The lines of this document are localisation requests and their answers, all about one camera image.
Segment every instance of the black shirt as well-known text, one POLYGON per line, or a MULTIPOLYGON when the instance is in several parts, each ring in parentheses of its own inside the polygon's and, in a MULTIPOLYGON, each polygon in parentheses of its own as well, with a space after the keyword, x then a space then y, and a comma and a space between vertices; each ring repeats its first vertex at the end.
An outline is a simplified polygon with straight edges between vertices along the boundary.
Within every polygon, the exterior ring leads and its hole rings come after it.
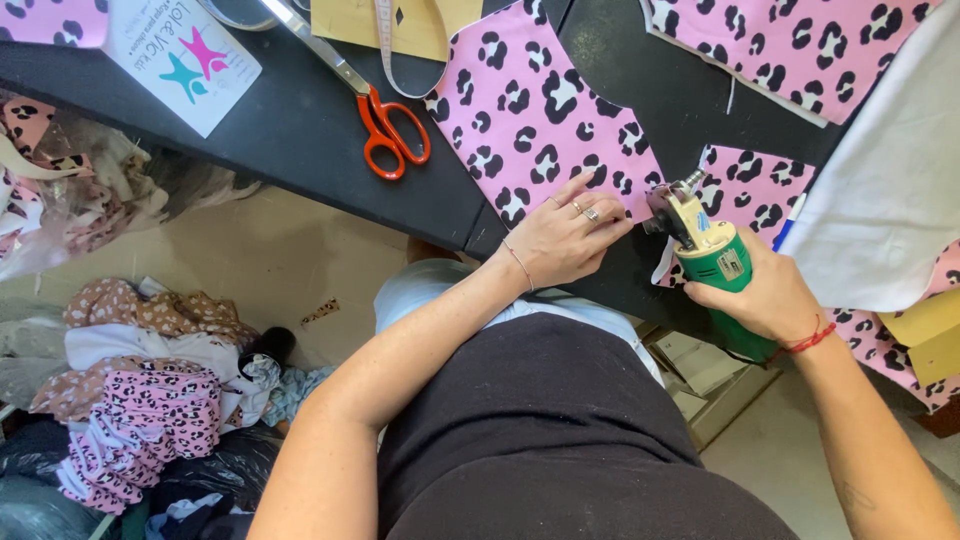
POLYGON ((704 469, 625 341, 557 315, 464 343, 388 427, 377 468, 390 540, 797 538, 704 469))

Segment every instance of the green cutter handle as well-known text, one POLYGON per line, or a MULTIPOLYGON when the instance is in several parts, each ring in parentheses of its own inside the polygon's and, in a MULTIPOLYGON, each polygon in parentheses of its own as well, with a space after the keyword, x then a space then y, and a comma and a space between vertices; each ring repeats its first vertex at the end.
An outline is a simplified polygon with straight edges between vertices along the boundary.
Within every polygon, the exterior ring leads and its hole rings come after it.
MULTIPOLYGON (((735 235, 726 246, 713 253, 695 258, 677 255, 688 280, 706 283, 730 292, 743 290, 754 274, 750 254, 739 234, 735 235), (736 264, 742 267, 742 272, 728 279, 728 276, 737 272, 736 264)), ((776 341, 743 328, 743 325, 727 313, 718 309, 709 309, 709 312, 715 332, 721 341, 719 345, 739 356, 741 360, 764 365, 780 349, 780 344, 776 341)))

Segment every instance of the label card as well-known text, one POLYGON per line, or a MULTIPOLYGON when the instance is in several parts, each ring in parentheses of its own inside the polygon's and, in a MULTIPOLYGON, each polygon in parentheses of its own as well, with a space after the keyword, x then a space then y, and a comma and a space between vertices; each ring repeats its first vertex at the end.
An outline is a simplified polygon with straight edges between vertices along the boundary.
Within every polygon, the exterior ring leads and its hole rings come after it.
POLYGON ((206 138, 262 68, 196 0, 110 2, 103 50, 206 138))

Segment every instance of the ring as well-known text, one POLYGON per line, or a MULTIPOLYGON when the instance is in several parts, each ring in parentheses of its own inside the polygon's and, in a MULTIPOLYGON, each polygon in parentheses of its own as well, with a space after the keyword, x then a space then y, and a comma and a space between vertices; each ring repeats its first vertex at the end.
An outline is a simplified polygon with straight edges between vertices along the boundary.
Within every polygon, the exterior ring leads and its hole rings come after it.
POLYGON ((588 209, 585 209, 585 210, 582 212, 582 214, 585 215, 586 217, 588 217, 588 218, 590 219, 590 221, 593 222, 594 225, 596 225, 596 224, 597 224, 597 220, 600 219, 600 214, 597 213, 597 211, 596 211, 595 209, 593 209, 593 207, 590 207, 590 208, 588 208, 588 209))

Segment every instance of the orange scissors handle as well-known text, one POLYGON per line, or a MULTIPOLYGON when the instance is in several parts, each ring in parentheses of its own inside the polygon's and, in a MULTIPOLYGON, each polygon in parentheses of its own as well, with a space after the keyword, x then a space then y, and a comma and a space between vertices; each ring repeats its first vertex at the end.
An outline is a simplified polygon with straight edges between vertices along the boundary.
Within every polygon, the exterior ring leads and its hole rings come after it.
POLYGON ((426 163, 427 159, 430 158, 430 139, 427 137, 426 129, 406 106, 400 103, 381 103, 380 94, 376 91, 376 88, 370 86, 369 95, 357 95, 357 107, 360 109, 360 117, 363 119, 364 125, 367 126, 367 131, 370 132, 370 138, 363 148, 364 158, 367 160, 367 165, 381 178, 385 180, 397 180, 403 176, 403 171, 406 168, 404 158, 407 158, 411 163, 417 165, 426 163), (384 131, 387 132, 386 134, 383 134, 383 132, 376 127, 376 124, 373 122, 371 110, 380 122, 380 125, 383 126, 384 131), (420 132, 420 139, 423 141, 423 153, 419 156, 414 155, 410 150, 410 146, 403 140, 403 137, 400 136, 400 133, 397 132, 394 124, 390 121, 388 114, 391 110, 403 112, 410 121, 413 122, 414 126, 417 127, 417 131, 420 132), (371 152, 378 146, 387 148, 396 156, 398 167, 395 171, 385 171, 373 162, 371 152))

